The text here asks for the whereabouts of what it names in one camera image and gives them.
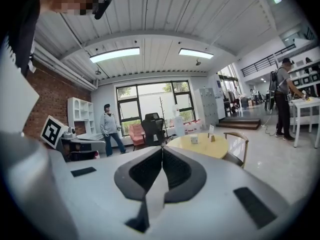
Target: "gray locker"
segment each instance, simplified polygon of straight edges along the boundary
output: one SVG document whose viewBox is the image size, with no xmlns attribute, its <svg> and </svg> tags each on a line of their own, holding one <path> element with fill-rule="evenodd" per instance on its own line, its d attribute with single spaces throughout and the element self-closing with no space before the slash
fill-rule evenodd
<svg viewBox="0 0 320 240">
<path fill-rule="evenodd" d="M 203 129 L 219 123 L 216 97 L 212 88 L 201 88 L 194 92 L 195 104 Z"/>
</svg>

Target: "wooden platform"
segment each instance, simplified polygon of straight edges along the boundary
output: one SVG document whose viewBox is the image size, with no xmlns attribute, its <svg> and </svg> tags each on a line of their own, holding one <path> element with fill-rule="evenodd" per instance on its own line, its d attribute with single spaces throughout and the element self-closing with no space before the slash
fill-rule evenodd
<svg viewBox="0 0 320 240">
<path fill-rule="evenodd" d="M 261 125 L 260 119 L 227 117 L 222 119 L 216 127 L 257 130 Z"/>
</svg>

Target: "yellow round table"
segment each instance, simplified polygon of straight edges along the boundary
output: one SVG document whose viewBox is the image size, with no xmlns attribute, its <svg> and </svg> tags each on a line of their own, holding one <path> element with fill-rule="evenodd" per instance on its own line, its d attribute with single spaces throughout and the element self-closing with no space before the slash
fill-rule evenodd
<svg viewBox="0 0 320 240">
<path fill-rule="evenodd" d="M 190 135 L 171 140 L 167 146 L 197 152 L 209 157 L 222 159 L 228 152 L 228 141 L 219 135 L 214 135 L 215 141 L 210 142 L 208 133 L 198 133 L 198 144 L 192 144 Z"/>
</svg>

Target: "man in gray shirt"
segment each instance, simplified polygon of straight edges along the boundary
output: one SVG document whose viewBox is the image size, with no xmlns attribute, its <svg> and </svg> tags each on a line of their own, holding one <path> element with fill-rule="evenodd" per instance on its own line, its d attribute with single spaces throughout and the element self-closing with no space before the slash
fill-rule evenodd
<svg viewBox="0 0 320 240">
<path fill-rule="evenodd" d="M 276 71 L 277 89 L 274 93 L 274 100 L 278 108 L 278 123 L 276 125 L 275 136 L 283 137 L 285 141 L 294 141 L 295 138 L 290 136 L 290 107 L 288 102 L 288 94 L 290 89 L 301 98 L 306 96 L 297 89 L 290 79 L 289 71 L 292 69 L 292 62 L 288 58 L 284 58 L 281 67 Z"/>
<path fill-rule="evenodd" d="M 110 104 L 104 105 L 104 113 L 102 114 L 100 120 L 100 130 L 105 140 L 105 153 L 107 157 L 111 156 L 113 153 L 111 146 L 111 137 L 114 138 L 114 140 L 118 144 L 121 154 L 126 153 L 125 146 L 118 135 L 118 131 L 120 129 L 121 128 L 117 123 L 115 115 L 110 112 Z"/>
</svg>

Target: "tabletop sign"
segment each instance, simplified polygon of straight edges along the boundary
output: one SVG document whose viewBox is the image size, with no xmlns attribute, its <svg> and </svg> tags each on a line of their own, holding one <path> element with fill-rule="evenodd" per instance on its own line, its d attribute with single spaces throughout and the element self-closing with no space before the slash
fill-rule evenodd
<svg viewBox="0 0 320 240">
<path fill-rule="evenodd" d="M 210 142 L 216 141 L 215 136 L 214 136 L 214 132 L 215 132 L 215 127 L 210 124 L 209 132 L 208 132 L 208 138 L 209 138 Z"/>
</svg>

